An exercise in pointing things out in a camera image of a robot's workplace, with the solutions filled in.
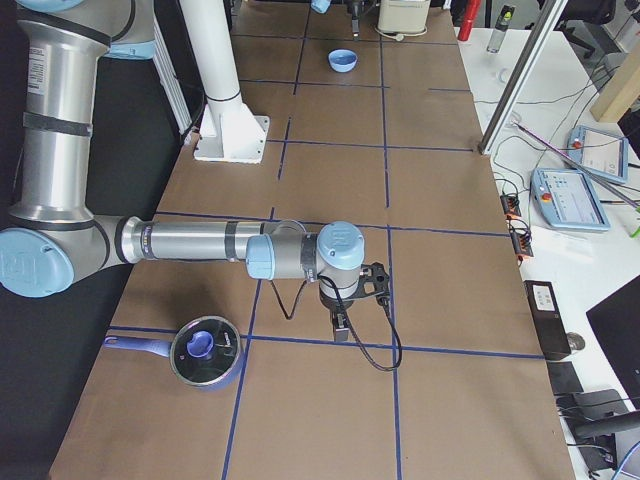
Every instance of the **black box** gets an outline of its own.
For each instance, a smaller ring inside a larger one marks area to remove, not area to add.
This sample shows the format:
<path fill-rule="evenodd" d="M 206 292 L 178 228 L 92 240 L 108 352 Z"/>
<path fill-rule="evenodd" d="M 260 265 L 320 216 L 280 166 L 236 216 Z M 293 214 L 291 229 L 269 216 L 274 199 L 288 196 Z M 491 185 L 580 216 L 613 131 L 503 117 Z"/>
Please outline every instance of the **black box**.
<path fill-rule="evenodd" d="M 547 360 L 562 360 L 571 355 L 558 302 L 551 282 L 525 280 L 524 288 L 529 300 L 529 308 L 538 334 L 540 348 Z"/>

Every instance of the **bottle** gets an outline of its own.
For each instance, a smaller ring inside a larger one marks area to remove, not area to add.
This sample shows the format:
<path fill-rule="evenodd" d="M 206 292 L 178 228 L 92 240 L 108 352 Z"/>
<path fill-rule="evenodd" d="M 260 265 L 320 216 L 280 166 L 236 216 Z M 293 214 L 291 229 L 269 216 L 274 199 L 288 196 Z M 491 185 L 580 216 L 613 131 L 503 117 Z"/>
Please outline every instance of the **bottle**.
<path fill-rule="evenodd" d="M 498 53 L 500 51 L 500 46 L 502 45 L 504 36 L 507 33 L 509 22 L 511 21 L 511 17 L 513 17 L 513 12 L 515 11 L 515 9 L 516 8 L 511 5 L 504 5 L 502 7 L 502 11 L 498 16 L 498 20 L 496 20 L 496 27 L 493 29 L 491 39 L 489 39 L 487 52 Z"/>

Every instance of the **blue tablet device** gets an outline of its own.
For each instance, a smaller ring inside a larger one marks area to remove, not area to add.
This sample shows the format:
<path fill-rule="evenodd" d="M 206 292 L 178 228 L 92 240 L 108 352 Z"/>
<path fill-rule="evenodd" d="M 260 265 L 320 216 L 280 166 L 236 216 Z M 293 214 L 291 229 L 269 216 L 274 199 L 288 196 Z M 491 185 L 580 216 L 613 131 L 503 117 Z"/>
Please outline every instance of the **blue tablet device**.
<path fill-rule="evenodd" d="M 531 191 L 542 216 L 554 228 L 588 232 L 611 228 L 591 181 L 578 170 L 536 168 Z"/>
<path fill-rule="evenodd" d="M 622 185 L 629 177 L 629 140 L 626 137 L 580 125 L 569 134 L 567 155 L 611 183 Z"/>

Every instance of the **chair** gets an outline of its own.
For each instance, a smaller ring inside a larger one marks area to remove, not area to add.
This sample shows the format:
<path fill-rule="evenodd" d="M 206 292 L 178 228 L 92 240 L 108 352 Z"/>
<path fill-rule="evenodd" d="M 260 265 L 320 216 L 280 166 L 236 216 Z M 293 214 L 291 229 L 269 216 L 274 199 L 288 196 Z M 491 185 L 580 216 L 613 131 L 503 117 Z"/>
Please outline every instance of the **chair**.
<path fill-rule="evenodd" d="M 538 0 L 540 8 L 544 5 L 545 0 Z M 584 58 L 590 58 L 596 51 L 595 47 L 588 44 L 573 33 L 575 27 L 568 27 L 567 22 L 570 20 L 582 20 L 593 25 L 605 25 L 613 20 L 616 13 L 616 0 L 569 0 L 564 8 L 560 21 L 556 25 L 555 30 L 564 33 L 565 38 L 579 47 L 586 48 L 587 53 Z"/>

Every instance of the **metal rod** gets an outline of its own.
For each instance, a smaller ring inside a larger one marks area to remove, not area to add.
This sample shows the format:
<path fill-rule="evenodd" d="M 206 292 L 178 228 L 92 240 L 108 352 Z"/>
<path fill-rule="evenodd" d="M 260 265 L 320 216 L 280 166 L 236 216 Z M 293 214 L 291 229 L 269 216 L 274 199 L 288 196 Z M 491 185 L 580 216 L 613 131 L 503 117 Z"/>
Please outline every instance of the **metal rod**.
<path fill-rule="evenodd" d="M 558 23 L 560 14 L 564 10 L 567 1 L 568 0 L 546 0 L 544 2 L 540 18 L 534 25 L 533 30 L 529 35 L 529 39 L 522 49 L 522 53 L 520 54 L 520 58 L 513 69 L 511 78 L 509 78 L 509 81 L 507 82 L 507 86 L 504 89 L 502 97 L 500 97 L 496 111 L 491 117 L 489 126 L 487 127 L 487 130 L 482 137 L 482 141 L 478 146 L 480 152 L 483 154 L 491 153 L 491 148 L 493 147 L 500 130 L 502 130 L 502 127 L 509 118 L 509 115 L 511 115 L 511 111 L 518 100 L 518 96 L 520 95 L 527 78 L 529 78 L 538 57 L 540 56 L 549 34 Z"/>
<path fill-rule="evenodd" d="M 542 139 L 541 137 L 539 137 L 536 133 L 532 132 L 531 130 L 529 130 L 528 128 L 520 125 L 519 123 L 515 124 L 521 131 L 523 131 L 524 133 L 526 133 L 527 135 L 529 135 L 531 138 L 537 140 L 538 142 L 540 142 L 542 145 L 544 145 L 545 147 L 547 147 L 549 150 L 551 150 L 552 152 L 560 155 L 560 157 L 562 157 L 562 160 L 564 160 L 564 162 L 569 165 L 572 168 L 575 168 L 576 170 L 581 171 L 582 173 L 584 173 L 587 177 L 589 177 L 591 180 L 593 180 L 594 182 L 596 182 L 598 185 L 600 185 L 602 188 L 604 188 L 605 190 L 608 190 L 609 192 L 611 192 L 612 194 L 614 194 L 616 197 L 618 197 L 620 200 L 622 200 L 623 202 L 629 204 L 631 207 L 633 207 L 634 209 L 638 209 L 640 207 L 640 204 L 638 204 L 637 202 L 635 202 L 634 200 L 632 200 L 631 198 L 627 197 L 624 193 L 622 193 L 620 190 L 618 190 L 617 188 L 615 188 L 613 185 L 611 185 L 609 182 L 607 182 L 605 179 L 593 174 L 592 172 L 589 171 L 589 169 L 583 167 L 582 165 L 580 165 L 579 163 L 574 162 L 566 153 L 564 153 L 561 150 L 558 150 L 556 147 L 554 147 L 553 145 L 551 145 L 550 143 L 548 143 L 546 140 Z"/>

